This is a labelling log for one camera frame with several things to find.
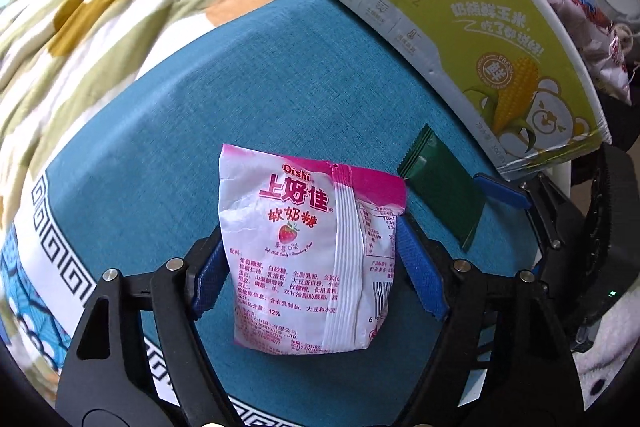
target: strawberry illustration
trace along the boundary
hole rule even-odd
[[[287,221],[286,225],[280,227],[278,238],[283,245],[290,243],[298,236],[298,229],[292,222]]]

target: pink and white candy bag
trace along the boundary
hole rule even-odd
[[[218,213],[236,342],[275,355],[368,347],[405,204],[398,176],[225,144]]]

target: silver bolt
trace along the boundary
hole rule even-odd
[[[166,262],[166,269],[175,272],[184,266],[184,261],[179,257],[174,257]]]
[[[105,270],[105,272],[102,274],[102,278],[107,282],[113,281],[117,276],[118,276],[118,270],[116,270],[115,268],[110,268],[108,270]]]
[[[460,273],[466,273],[471,270],[471,263],[466,259],[456,259],[453,261],[453,269]]]
[[[522,279],[524,282],[535,282],[536,276],[533,275],[529,270],[522,270],[520,272],[520,279]]]

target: green wrapper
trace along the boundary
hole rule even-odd
[[[398,174],[467,251],[482,216],[484,194],[428,125],[402,160]]]

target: bear ear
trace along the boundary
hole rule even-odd
[[[556,95],[560,95],[559,84],[550,76],[543,76],[538,83],[538,90],[544,90]]]
[[[582,141],[589,137],[591,129],[589,129],[589,124],[584,118],[576,118],[574,120],[574,133],[572,141]]]

